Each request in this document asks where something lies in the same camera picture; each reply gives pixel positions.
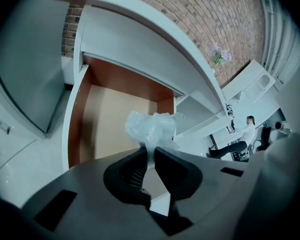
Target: black hair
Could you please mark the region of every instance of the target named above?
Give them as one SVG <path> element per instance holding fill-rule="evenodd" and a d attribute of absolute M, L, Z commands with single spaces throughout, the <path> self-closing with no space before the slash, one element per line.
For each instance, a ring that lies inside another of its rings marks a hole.
<path fill-rule="evenodd" d="M 247 116 L 246 118 L 252 119 L 252 123 L 253 123 L 254 125 L 256 125 L 256 124 L 255 124 L 255 118 L 254 118 L 252 115 L 249 115 L 249 116 Z"/>

